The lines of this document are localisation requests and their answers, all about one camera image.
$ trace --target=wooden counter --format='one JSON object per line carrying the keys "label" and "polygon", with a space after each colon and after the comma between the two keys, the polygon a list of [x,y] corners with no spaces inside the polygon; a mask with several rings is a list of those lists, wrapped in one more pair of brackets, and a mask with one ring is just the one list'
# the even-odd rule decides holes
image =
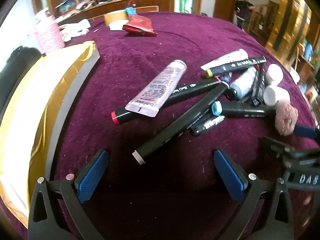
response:
{"label": "wooden counter", "polygon": [[[126,8],[129,0],[114,0],[107,3],[102,3],[94,7],[90,7],[87,10],[83,10],[80,13],[74,14],[69,18],[61,21],[59,25],[67,23],[78,23],[83,19],[91,19],[109,12],[117,11]],[[134,0],[136,7],[143,6],[159,6],[160,12],[169,11],[170,0]]]}

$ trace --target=yellow fabric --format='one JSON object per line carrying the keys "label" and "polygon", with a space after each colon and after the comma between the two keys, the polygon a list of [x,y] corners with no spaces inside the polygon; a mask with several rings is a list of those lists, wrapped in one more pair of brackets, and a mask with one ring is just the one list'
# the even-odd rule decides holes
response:
{"label": "yellow fabric", "polygon": [[30,200],[44,176],[52,129],[73,79],[94,41],[41,57],[15,90],[0,126],[0,196],[27,228]]}

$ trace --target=blue gripper pad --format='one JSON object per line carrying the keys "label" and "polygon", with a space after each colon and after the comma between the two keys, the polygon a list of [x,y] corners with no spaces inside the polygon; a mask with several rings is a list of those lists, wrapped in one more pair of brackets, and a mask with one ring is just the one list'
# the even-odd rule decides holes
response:
{"label": "blue gripper pad", "polygon": [[307,127],[300,124],[296,124],[293,133],[297,136],[308,137],[310,139],[316,139],[318,134],[314,127]]}
{"label": "blue gripper pad", "polygon": [[99,150],[92,160],[81,170],[75,181],[78,199],[81,204],[91,198],[108,166],[109,153],[106,150]]}
{"label": "blue gripper pad", "polygon": [[241,171],[235,171],[238,170],[238,167],[223,150],[217,150],[213,155],[213,160],[231,198],[241,204],[245,199],[248,180]]}

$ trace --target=teal marker cap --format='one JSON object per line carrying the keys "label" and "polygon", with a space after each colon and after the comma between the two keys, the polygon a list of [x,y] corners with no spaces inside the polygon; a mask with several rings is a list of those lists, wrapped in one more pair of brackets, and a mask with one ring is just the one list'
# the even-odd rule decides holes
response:
{"label": "teal marker cap", "polygon": [[222,113],[222,106],[220,101],[215,101],[212,105],[211,105],[211,110],[213,115],[220,115]]}

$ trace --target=person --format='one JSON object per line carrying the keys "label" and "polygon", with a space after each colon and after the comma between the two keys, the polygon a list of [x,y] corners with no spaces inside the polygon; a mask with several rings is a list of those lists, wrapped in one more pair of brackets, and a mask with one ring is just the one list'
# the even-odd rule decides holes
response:
{"label": "person", "polygon": [[249,6],[253,6],[253,4],[249,3],[248,0],[238,0],[235,5],[237,26],[243,31],[243,23],[250,18]]}

